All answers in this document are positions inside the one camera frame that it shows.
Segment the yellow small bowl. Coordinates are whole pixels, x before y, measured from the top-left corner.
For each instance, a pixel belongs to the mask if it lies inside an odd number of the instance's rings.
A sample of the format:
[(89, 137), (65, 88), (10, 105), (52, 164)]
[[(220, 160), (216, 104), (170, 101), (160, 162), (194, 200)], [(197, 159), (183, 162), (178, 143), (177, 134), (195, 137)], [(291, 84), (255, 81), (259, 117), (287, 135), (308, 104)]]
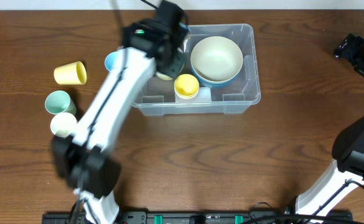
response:
[(168, 76), (168, 75), (165, 75), (165, 74), (163, 74), (163, 73), (161, 73), (161, 72), (156, 72), (156, 76), (157, 76), (158, 78), (160, 78), (161, 80), (166, 80), (166, 81), (173, 80), (173, 78), (172, 78), (172, 77), (170, 77), (170, 76)]

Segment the large beige bowl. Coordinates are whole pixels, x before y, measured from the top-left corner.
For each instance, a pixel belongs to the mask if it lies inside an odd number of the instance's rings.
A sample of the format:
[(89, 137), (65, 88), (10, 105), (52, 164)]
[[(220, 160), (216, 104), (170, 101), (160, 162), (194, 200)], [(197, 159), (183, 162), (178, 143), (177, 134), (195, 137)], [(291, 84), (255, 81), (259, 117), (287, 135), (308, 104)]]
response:
[(243, 66), (243, 54), (234, 41), (212, 36), (202, 39), (191, 51), (193, 73), (203, 82), (222, 85), (239, 74)]

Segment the yellow plastic cup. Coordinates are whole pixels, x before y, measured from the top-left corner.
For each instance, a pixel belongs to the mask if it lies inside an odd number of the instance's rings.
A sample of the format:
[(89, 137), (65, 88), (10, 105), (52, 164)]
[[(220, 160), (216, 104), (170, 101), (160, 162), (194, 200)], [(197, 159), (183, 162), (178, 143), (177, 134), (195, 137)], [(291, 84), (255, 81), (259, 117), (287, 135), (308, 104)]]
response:
[(54, 79), (59, 85), (84, 85), (87, 81), (86, 68), (80, 61), (57, 67)]
[(200, 84), (191, 74), (179, 75), (174, 82), (174, 91), (178, 95), (191, 96), (197, 94)]

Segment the dark blue bowl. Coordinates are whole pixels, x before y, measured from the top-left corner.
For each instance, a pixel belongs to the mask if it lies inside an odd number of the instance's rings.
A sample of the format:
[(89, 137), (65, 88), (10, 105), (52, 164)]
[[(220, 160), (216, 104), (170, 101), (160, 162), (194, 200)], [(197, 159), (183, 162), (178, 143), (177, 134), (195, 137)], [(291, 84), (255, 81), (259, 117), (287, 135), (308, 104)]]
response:
[(203, 77), (201, 77), (195, 70), (192, 70), (193, 74), (195, 75), (195, 77), (197, 78), (198, 82), (208, 88), (223, 88), (227, 85), (229, 85), (231, 82), (233, 82), (237, 76), (225, 81), (225, 82), (210, 82), (206, 79), (204, 79)]

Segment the light blue plastic cup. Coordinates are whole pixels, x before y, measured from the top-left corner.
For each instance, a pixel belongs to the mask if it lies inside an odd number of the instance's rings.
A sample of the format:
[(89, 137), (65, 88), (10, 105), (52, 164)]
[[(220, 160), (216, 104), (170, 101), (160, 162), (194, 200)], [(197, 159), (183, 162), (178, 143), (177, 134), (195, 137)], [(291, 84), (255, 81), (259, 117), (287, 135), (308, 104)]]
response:
[(108, 54), (105, 58), (105, 68), (107, 71), (111, 72), (117, 67), (118, 51)]

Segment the mint green plastic cup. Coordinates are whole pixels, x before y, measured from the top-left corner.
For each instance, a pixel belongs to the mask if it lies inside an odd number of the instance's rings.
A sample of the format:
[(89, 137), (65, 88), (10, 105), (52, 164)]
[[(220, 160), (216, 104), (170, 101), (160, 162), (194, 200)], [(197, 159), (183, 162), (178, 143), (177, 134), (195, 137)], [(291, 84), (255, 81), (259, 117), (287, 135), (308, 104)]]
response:
[(45, 100), (45, 109), (50, 114), (71, 113), (76, 115), (77, 108), (70, 95), (62, 90), (52, 92)]

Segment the cream white plastic cup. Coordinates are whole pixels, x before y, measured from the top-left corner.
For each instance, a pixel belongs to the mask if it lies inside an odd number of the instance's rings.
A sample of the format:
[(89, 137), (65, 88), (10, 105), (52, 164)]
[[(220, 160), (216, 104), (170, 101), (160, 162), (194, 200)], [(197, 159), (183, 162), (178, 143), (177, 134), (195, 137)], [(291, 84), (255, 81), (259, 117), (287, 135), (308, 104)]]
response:
[(59, 113), (50, 122), (51, 132), (58, 137), (65, 138), (72, 133), (77, 125), (77, 119), (71, 113)]

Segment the white small bowl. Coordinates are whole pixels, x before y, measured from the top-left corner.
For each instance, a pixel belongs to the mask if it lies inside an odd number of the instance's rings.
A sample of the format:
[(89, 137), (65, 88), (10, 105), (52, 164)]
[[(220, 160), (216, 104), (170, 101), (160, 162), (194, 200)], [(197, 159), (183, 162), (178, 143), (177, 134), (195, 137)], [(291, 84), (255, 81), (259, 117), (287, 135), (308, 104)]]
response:
[(177, 53), (178, 53), (177, 64), (178, 64), (179, 72), (181, 72), (184, 69), (184, 66), (185, 66), (186, 56), (185, 56), (184, 51), (181, 48), (177, 49)]

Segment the pink plastic cup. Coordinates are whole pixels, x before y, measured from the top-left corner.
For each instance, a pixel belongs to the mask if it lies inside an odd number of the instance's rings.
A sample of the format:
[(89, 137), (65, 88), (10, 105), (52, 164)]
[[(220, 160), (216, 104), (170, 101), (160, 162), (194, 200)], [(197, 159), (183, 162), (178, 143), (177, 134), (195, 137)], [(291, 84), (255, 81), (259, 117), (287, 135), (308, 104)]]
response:
[(191, 95), (191, 96), (185, 96), (185, 95), (178, 95), (176, 94), (175, 97), (177, 100), (192, 100), (197, 96), (197, 94), (195, 95)]

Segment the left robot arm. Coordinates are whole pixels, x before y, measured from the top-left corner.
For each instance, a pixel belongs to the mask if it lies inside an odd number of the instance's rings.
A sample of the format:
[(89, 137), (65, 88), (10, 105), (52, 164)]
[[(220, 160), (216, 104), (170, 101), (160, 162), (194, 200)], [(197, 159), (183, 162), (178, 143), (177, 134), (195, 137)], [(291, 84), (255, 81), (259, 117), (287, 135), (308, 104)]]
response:
[(179, 50), (189, 33), (189, 19), (175, 3), (161, 1), (152, 18), (121, 26), (122, 47), (90, 107), (66, 137), (54, 136), (51, 151), (60, 178), (77, 191), (66, 223), (76, 223), (80, 208), (91, 223), (114, 223), (119, 206), (113, 189), (121, 165), (111, 151), (142, 87), (161, 73), (176, 78), (185, 56)]

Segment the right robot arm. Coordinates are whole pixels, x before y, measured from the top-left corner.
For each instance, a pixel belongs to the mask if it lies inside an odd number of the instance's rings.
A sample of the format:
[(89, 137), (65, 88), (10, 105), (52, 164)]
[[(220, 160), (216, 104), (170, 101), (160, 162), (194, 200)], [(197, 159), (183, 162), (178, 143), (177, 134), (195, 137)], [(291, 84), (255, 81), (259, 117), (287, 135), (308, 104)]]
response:
[[(348, 34), (334, 56), (350, 62), (364, 78), (364, 38)], [(364, 116), (343, 129), (332, 147), (332, 162), (309, 190), (300, 194), (278, 220), (284, 223), (347, 223), (352, 218), (330, 211), (355, 188), (364, 188)]]

